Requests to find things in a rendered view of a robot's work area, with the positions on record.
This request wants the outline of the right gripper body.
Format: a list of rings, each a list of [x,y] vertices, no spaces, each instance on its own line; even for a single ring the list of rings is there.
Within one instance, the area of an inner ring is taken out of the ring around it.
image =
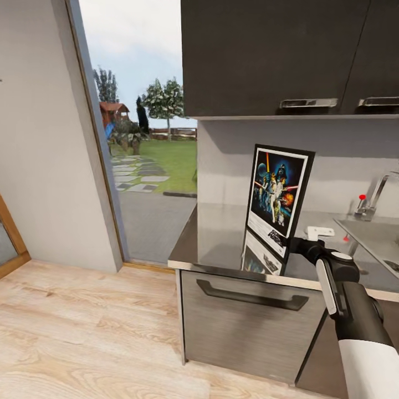
[[[309,258],[308,258],[309,251],[312,248],[317,247],[317,246],[324,248],[324,243],[325,242],[321,239],[318,241],[309,241],[309,240],[303,239],[303,238],[289,237],[287,247],[288,247],[289,253],[299,253],[305,259],[309,260]]]

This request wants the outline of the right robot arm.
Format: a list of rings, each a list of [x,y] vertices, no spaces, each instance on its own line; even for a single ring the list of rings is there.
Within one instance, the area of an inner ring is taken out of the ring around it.
[[[399,399],[399,355],[385,330],[383,311],[359,283],[354,259],[324,248],[318,236],[331,228],[304,229],[303,238],[279,235],[289,253],[299,253],[316,266],[320,285],[340,346],[349,399]]]

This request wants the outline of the poster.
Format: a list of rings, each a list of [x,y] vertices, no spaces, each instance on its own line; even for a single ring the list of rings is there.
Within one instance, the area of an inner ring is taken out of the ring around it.
[[[281,261],[289,251],[279,235],[294,237],[315,151],[255,144],[245,226]]]

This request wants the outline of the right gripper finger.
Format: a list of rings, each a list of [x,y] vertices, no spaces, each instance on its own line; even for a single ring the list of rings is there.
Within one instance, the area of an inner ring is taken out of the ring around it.
[[[284,236],[282,236],[282,235],[279,235],[279,239],[280,239],[280,242],[281,242],[281,244],[282,244],[283,246],[285,246],[285,247],[288,246],[288,237],[286,238],[286,237],[284,237]],[[288,247],[287,247],[287,248],[288,248]]]

